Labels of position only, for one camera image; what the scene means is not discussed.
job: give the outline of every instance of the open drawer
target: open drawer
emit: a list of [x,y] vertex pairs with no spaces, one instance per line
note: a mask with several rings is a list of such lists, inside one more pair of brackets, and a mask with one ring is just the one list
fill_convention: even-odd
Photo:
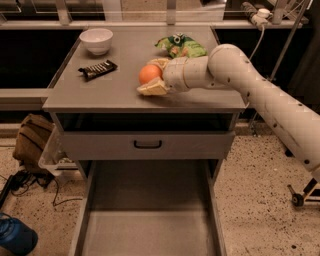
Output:
[[210,131],[64,132],[75,160],[223,159],[235,133]]
[[207,161],[95,161],[69,255],[226,255]]

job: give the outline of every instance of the terrazzo floor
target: terrazzo floor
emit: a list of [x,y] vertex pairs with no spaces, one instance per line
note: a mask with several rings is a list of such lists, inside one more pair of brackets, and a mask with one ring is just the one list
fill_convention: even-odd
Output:
[[[223,162],[215,194],[228,256],[320,255],[320,205],[294,208],[288,184],[301,192],[311,179],[295,158],[264,126],[259,137],[238,124],[231,152]],[[13,138],[0,139],[0,174],[15,174]],[[5,184],[1,178],[0,186]],[[34,229],[38,244],[29,255],[68,255],[81,201],[53,207],[56,184],[43,189],[36,183],[19,196],[9,194],[1,211]],[[57,202],[84,194],[83,181],[60,181]],[[1,256],[12,256],[0,248]]]

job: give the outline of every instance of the gray cabinet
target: gray cabinet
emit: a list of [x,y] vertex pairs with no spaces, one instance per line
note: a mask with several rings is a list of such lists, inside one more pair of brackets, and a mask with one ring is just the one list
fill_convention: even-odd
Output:
[[[80,44],[44,104],[87,178],[70,255],[224,255],[212,186],[245,108],[240,94],[136,91],[139,70],[167,55],[157,40],[183,32],[210,52],[217,44],[211,29],[110,29],[108,54],[91,56]],[[77,71],[106,59],[118,69],[90,82]]]

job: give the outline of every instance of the brown bag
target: brown bag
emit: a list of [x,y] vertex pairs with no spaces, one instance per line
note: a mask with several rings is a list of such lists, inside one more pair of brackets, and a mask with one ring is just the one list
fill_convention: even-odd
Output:
[[43,172],[38,162],[51,135],[53,126],[53,123],[41,115],[29,114],[22,121],[13,157],[23,161],[27,171]]

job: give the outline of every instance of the drawer handle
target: drawer handle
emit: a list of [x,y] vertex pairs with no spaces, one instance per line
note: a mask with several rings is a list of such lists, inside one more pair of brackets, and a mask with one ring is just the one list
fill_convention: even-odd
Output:
[[135,148],[138,148],[138,149],[157,149],[157,148],[161,148],[162,140],[159,140],[158,144],[156,144],[156,145],[143,145],[143,143],[140,143],[140,145],[139,145],[139,142],[135,140],[133,142],[133,145]]

